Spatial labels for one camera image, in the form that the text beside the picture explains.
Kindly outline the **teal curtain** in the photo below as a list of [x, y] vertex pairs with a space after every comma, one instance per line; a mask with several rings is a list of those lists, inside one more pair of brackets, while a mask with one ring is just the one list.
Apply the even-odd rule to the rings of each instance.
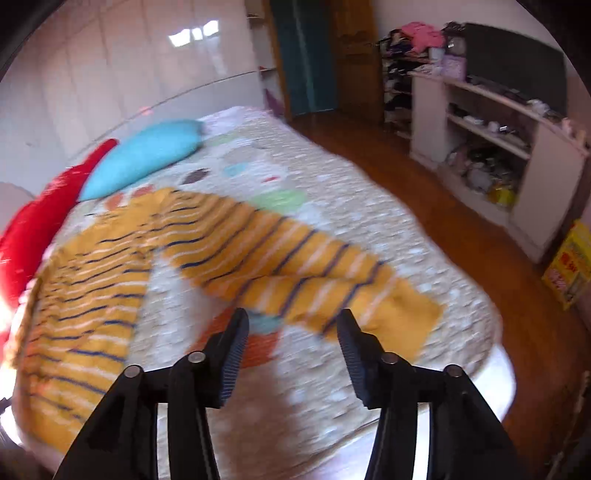
[[329, 34], [328, 3], [318, 0], [270, 2], [280, 58], [294, 117], [338, 106]]

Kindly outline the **blue knit pillow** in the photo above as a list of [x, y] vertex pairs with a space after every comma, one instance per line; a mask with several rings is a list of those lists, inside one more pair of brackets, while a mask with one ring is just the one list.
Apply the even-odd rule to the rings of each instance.
[[202, 146], [204, 122], [171, 120], [151, 125], [112, 148], [94, 167], [78, 201], [107, 197], [169, 165]]

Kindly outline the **white glossy wardrobe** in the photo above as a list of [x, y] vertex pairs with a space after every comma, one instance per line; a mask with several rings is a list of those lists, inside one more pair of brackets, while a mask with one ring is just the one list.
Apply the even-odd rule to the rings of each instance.
[[263, 106], [276, 69], [259, 1], [67, 1], [1, 81], [1, 178], [40, 192], [105, 138]]

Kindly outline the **brown wooden door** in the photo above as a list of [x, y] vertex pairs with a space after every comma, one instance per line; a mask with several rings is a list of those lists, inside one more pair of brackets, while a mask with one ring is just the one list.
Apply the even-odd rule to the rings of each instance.
[[329, 1], [339, 110], [378, 125], [383, 121], [382, 64], [373, 3]]

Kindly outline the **patchwork quilted bedspread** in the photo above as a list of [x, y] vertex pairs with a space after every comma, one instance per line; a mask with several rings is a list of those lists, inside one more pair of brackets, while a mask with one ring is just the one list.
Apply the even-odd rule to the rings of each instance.
[[204, 134], [67, 216], [17, 337], [17, 437], [56, 470], [125, 366], [168, 366], [243, 307], [238, 384], [209, 417], [221, 476], [358, 478], [378, 416], [353, 392], [332, 316], [348, 308], [410, 361], [480, 377], [499, 314], [349, 161], [243, 107], [205, 118]]

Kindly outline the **white tv shelf unit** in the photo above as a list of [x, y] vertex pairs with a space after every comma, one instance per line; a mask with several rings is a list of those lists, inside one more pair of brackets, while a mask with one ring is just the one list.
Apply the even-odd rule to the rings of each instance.
[[589, 150], [483, 87], [420, 71], [411, 78], [411, 158], [539, 262], [567, 219]]

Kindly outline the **yellow printed box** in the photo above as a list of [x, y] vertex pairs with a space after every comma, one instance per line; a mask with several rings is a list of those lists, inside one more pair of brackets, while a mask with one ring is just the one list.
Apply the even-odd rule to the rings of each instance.
[[590, 230], [576, 220], [542, 276], [564, 310], [568, 310], [590, 285]]

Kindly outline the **black flat television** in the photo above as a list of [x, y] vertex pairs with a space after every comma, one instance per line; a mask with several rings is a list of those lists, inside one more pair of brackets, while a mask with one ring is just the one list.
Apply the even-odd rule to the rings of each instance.
[[558, 114], [567, 112], [564, 54], [512, 31], [474, 23], [464, 25], [467, 77], [525, 101], [540, 100]]

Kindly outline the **red embroidered pillow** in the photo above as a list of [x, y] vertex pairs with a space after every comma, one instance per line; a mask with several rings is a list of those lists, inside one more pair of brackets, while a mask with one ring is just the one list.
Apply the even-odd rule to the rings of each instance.
[[11, 219], [1, 236], [1, 341], [8, 339], [9, 325], [19, 298], [38, 270], [43, 254], [78, 203], [86, 180], [102, 158], [118, 145], [107, 139], [86, 159], [55, 177], [34, 200]]

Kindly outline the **yellow striped knit clothing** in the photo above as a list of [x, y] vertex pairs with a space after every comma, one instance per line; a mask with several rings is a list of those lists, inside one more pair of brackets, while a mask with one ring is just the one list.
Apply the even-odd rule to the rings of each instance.
[[29, 435], [68, 450], [124, 368], [155, 256], [207, 295], [318, 334], [349, 309], [408, 359], [442, 314], [356, 245], [229, 197], [160, 189], [102, 215], [37, 275], [14, 408]]

